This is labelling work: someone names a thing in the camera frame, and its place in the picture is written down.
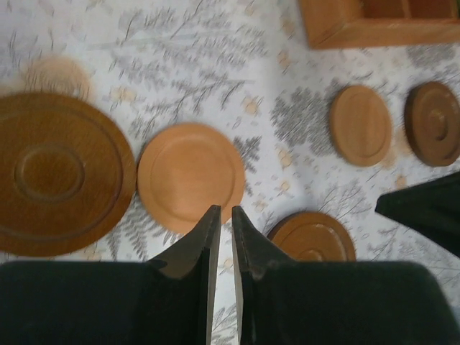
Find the dark wooden coaster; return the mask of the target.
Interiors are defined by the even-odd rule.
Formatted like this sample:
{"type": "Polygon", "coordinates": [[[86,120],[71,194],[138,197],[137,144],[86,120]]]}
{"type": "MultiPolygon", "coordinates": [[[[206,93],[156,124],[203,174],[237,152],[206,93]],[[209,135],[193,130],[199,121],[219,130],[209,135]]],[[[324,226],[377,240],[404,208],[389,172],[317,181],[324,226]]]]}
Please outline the dark wooden coaster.
{"type": "Polygon", "coordinates": [[[459,158],[459,101],[436,81],[413,88],[405,104],[405,133],[418,159],[445,167],[459,158]]]}
{"type": "Polygon", "coordinates": [[[1,250],[51,257],[87,247],[125,214],[136,164],[118,126],[56,93],[1,99],[1,250]]]}
{"type": "Polygon", "coordinates": [[[304,262],[354,262],[349,232],[321,212],[297,212],[282,219],[267,235],[284,253],[304,262]]]}

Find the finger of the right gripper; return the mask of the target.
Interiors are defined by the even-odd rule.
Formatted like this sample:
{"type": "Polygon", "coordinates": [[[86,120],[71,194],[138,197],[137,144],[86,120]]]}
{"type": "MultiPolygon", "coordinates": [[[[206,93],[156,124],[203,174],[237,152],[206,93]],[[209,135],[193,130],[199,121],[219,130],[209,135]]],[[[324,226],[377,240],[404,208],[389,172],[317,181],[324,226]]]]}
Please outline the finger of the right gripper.
{"type": "Polygon", "coordinates": [[[459,256],[459,173],[381,195],[375,212],[459,256]]]}

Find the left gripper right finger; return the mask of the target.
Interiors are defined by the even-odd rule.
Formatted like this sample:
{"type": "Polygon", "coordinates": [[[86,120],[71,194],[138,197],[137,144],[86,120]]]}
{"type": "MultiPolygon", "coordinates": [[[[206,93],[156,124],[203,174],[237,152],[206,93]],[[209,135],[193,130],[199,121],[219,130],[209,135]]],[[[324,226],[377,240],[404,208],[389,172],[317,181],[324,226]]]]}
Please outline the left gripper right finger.
{"type": "Polygon", "coordinates": [[[296,262],[232,208],[236,306],[241,344],[297,344],[296,262]]]}

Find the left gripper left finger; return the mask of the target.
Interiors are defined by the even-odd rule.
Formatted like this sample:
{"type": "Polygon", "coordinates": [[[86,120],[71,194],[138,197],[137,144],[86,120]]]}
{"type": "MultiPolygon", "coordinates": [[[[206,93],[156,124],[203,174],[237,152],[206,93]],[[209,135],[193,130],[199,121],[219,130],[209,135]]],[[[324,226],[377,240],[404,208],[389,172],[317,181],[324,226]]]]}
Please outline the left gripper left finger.
{"type": "Polygon", "coordinates": [[[211,206],[182,239],[149,260],[147,344],[210,344],[221,234],[221,207],[211,206]]]}

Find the light wooden coaster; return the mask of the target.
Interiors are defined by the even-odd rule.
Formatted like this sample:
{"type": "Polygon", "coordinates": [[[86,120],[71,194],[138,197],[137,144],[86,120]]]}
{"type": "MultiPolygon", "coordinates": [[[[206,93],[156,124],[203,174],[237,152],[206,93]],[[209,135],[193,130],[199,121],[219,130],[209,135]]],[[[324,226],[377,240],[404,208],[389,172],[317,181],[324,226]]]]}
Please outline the light wooden coaster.
{"type": "Polygon", "coordinates": [[[352,165],[376,165],[390,148],[390,113],[380,95],[366,86],[339,92],[331,104],[329,126],[337,152],[352,165]]]}
{"type": "Polygon", "coordinates": [[[145,209],[157,223],[179,234],[187,234],[212,205],[220,207],[225,224],[244,194],[239,151],[204,124],[176,124],[161,131],[145,146],[137,172],[145,209]]]}

